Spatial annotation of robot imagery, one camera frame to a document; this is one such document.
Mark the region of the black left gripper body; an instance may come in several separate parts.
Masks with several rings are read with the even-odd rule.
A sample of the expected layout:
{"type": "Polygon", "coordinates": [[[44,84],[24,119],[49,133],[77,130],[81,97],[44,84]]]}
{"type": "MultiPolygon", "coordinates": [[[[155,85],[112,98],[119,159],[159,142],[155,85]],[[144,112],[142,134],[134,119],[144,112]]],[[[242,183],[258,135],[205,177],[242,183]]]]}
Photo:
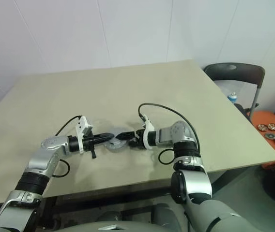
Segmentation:
{"type": "Polygon", "coordinates": [[[97,158],[97,155],[95,153],[95,150],[94,150],[94,145],[97,143],[97,140],[99,139],[99,136],[98,135],[84,135],[83,136],[83,149],[84,149],[84,152],[88,152],[90,151],[91,154],[92,154],[92,159],[95,159],[97,158]]]}

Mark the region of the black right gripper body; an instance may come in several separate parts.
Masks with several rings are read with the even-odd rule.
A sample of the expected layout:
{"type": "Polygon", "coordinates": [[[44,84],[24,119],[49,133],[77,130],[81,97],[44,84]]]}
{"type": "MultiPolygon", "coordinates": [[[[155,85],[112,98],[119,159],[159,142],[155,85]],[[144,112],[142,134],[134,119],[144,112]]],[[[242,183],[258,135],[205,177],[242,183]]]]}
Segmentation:
{"type": "Polygon", "coordinates": [[[143,142],[144,129],[139,129],[135,131],[136,142],[128,143],[130,148],[145,149],[143,142]]]}

